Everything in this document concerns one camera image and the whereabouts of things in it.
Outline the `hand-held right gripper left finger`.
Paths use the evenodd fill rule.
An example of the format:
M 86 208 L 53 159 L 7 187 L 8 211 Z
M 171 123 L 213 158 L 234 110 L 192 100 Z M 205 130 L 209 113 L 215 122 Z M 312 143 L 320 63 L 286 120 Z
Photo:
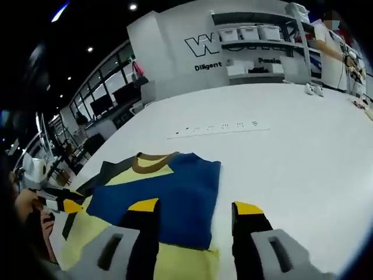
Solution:
M 67 279 L 153 279 L 159 252 L 157 198 L 129 206 L 117 226 L 83 210 L 70 214 L 60 266 Z

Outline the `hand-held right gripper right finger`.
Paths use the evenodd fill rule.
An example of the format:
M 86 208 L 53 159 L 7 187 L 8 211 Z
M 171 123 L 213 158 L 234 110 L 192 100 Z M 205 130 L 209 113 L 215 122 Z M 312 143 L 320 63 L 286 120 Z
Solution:
M 235 201 L 231 209 L 237 279 L 336 279 L 317 269 L 308 250 L 288 233 L 272 228 L 259 207 Z

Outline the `person's left hand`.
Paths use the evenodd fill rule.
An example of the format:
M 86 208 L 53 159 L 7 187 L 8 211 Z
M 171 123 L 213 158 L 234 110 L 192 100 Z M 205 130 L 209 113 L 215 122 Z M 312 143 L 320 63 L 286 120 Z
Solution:
M 14 202 L 17 216 L 21 222 L 25 222 L 30 214 L 37 211 L 35 214 L 38 217 L 38 221 L 41 221 L 41 211 L 44 208 L 43 203 L 39 200 L 36 192 L 30 189 L 24 189 L 17 196 Z

